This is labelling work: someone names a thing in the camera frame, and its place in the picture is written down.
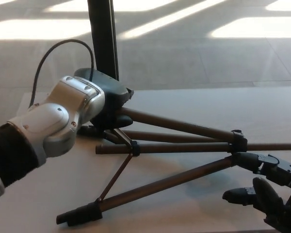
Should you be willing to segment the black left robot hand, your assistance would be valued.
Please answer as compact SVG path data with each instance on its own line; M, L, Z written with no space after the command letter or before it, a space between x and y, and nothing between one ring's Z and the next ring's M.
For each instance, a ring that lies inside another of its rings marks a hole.
M94 70L92 82L100 87L105 94L103 110L90 120L91 130L102 133L106 130L124 128L133 123L131 117L117 113L129 101L134 91L126 88L118 80Z

